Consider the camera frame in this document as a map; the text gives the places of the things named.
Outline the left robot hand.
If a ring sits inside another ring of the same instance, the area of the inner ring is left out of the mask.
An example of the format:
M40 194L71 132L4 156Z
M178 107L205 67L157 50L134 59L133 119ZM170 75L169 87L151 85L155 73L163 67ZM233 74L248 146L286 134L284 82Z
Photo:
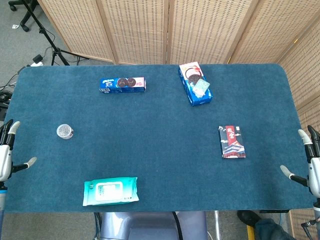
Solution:
M10 119L0 127L0 183L6 182L12 175L25 169L30 168L36 161L37 157L32 157L28 162L13 165L12 151L20 121Z

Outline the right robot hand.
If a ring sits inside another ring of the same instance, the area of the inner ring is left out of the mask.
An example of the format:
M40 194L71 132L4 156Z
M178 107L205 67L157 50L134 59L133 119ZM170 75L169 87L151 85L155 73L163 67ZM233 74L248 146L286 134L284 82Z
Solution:
M303 178L289 171L289 169L281 165L282 173L290 180L309 188L309 191L317 199L320 198L320 133L311 125L307 126L310 133L309 137L304 130L299 129L298 134L301 137L307 164L308 164L308 178Z

